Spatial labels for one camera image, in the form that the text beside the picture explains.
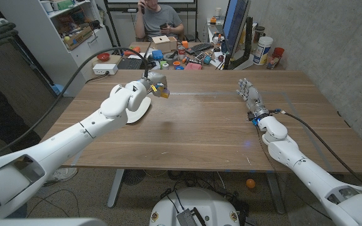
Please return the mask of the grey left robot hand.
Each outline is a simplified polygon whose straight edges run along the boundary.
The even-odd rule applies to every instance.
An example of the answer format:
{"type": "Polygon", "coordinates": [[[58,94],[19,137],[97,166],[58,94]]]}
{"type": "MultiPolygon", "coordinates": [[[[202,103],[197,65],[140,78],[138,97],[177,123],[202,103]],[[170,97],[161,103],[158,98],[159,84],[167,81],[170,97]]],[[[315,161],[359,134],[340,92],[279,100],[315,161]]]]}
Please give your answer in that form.
{"type": "Polygon", "coordinates": [[[155,97],[169,98],[170,91],[167,87],[167,78],[158,72],[148,72],[147,77],[143,77],[139,80],[146,90],[147,93],[152,93],[155,97]]]}

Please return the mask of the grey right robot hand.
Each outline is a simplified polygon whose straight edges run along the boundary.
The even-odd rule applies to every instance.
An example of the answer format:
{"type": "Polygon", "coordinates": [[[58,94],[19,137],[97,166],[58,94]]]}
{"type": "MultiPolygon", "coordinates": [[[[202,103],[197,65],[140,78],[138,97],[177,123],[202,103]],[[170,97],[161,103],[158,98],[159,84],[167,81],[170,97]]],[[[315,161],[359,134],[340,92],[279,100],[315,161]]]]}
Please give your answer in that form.
{"type": "Polygon", "coordinates": [[[239,89],[237,89],[237,93],[246,102],[248,110],[255,116],[259,116],[265,107],[263,105],[263,99],[257,89],[246,78],[240,79],[238,85],[239,89]]]}

